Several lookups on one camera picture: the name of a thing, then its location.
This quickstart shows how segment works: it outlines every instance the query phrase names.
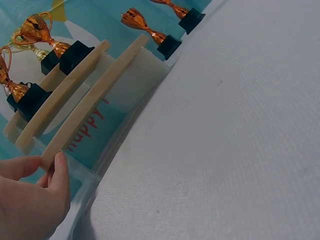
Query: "wooden plank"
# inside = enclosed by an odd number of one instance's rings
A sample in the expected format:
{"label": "wooden plank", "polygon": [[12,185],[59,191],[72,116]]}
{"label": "wooden plank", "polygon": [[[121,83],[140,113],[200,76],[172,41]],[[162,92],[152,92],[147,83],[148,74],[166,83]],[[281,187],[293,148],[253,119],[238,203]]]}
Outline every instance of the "wooden plank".
{"label": "wooden plank", "polygon": [[[47,92],[54,91],[65,78],[66,75],[60,71],[58,64],[44,77],[39,83],[39,86]],[[19,114],[19,112],[16,112],[3,129],[3,134],[12,143],[15,143],[20,135],[20,130],[23,130],[27,124],[28,122]]]}
{"label": "wooden plank", "polygon": [[33,137],[40,137],[52,122],[56,114],[66,104],[86,78],[94,71],[101,54],[108,50],[110,44],[102,41],[53,91],[31,121],[26,125],[18,139],[16,146],[24,153],[29,154],[35,145]]}
{"label": "wooden plank", "polygon": [[88,91],[79,102],[44,150],[41,156],[41,167],[44,170],[47,171],[49,169],[56,153],[60,150],[65,150],[69,146],[81,126],[88,119],[99,102],[105,97],[108,91],[114,86],[117,80],[127,70],[135,56],[148,42],[148,40],[149,38],[144,34],[139,36],[106,70],[90,91]]}

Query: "fingernail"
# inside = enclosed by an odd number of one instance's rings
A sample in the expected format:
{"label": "fingernail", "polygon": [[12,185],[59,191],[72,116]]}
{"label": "fingernail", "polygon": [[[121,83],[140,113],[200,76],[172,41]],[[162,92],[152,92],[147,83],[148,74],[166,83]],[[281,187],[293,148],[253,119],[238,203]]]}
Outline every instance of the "fingernail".
{"label": "fingernail", "polygon": [[64,167],[65,164],[66,164],[65,155],[63,154],[63,152],[58,152],[54,157],[54,167],[55,168]]}

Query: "finger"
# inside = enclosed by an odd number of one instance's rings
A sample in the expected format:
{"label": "finger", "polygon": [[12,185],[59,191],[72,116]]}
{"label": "finger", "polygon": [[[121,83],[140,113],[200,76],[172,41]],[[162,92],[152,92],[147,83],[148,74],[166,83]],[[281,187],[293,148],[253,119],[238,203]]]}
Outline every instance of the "finger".
{"label": "finger", "polygon": [[49,175],[46,173],[43,175],[37,182],[36,184],[39,185],[42,188],[47,188],[48,187],[48,178]]}
{"label": "finger", "polygon": [[22,156],[0,161],[0,175],[7,179],[19,180],[33,174],[40,166],[39,156]]}
{"label": "finger", "polygon": [[59,152],[54,157],[54,173],[50,186],[50,190],[54,191],[63,202],[69,195],[69,172],[66,156]]}

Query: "white fabric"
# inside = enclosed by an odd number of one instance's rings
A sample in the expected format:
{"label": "white fabric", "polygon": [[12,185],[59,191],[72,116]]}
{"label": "white fabric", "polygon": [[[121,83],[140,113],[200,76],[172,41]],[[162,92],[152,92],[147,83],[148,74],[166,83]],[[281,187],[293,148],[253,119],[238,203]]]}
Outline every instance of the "white fabric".
{"label": "white fabric", "polygon": [[319,23],[319,0],[228,0],[207,15],[77,239],[319,239]]}

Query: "trophy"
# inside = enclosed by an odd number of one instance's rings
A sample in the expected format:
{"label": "trophy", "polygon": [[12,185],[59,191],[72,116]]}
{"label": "trophy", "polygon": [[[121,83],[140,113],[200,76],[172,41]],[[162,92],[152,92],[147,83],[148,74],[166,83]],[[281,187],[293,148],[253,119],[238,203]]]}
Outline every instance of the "trophy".
{"label": "trophy", "polygon": [[[2,57],[2,51],[6,49],[9,53],[8,67]],[[23,82],[15,83],[9,78],[11,67],[12,51],[8,46],[0,48],[0,84],[4,86],[6,101],[13,108],[14,112],[19,111],[26,121],[30,121],[41,105],[46,101],[52,92],[46,92],[36,83],[30,83],[30,87]]]}
{"label": "trophy", "polygon": [[157,50],[164,55],[165,60],[168,60],[182,43],[171,35],[166,36],[161,32],[152,30],[148,27],[144,16],[134,7],[122,14],[121,22],[130,28],[144,30],[149,33],[158,45]]}
{"label": "trophy", "polygon": [[[42,18],[47,15],[50,19],[50,27],[47,26]],[[72,70],[94,49],[87,47],[80,41],[69,45],[65,42],[54,40],[51,35],[53,26],[53,18],[51,13],[42,12],[29,16],[22,24],[20,32],[17,32],[13,38],[16,45],[31,45],[35,43],[48,43],[53,47],[53,50],[41,61],[41,71],[47,75],[58,63],[59,68],[66,75]],[[17,40],[18,37],[23,39],[23,42]]]}
{"label": "trophy", "polygon": [[190,11],[177,6],[171,2],[171,0],[150,0],[156,4],[165,4],[173,9],[177,17],[180,19],[179,25],[186,31],[188,35],[193,29],[202,21],[206,14],[198,12],[192,8]]}
{"label": "trophy", "polygon": [[[16,35],[18,32],[20,32],[20,28],[18,28],[18,29],[13,33],[13,35],[11,36],[10,41],[9,41],[8,44],[7,44],[8,47],[14,46],[16,49],[18,49],[18,51],[12,51],[12,53],[19,53],[19,52],[22,52],[22,51],[29,50],[29,51],[32,51],[32,52],[35,53],[37,59],[38,59],[40,62],[49,54],[49,51],[43,50],[43,49],[39,49],[39,48],[37,48],[34,44],[29,44],[29,45],[16,45],[15,42],[14,42],[14,37],[15,37],[15,35]],[[17,39],[17,41],[19,41],[19,42],[23,42],[23,40],[22,40],[21,37],[17,37],[16,39]]]}

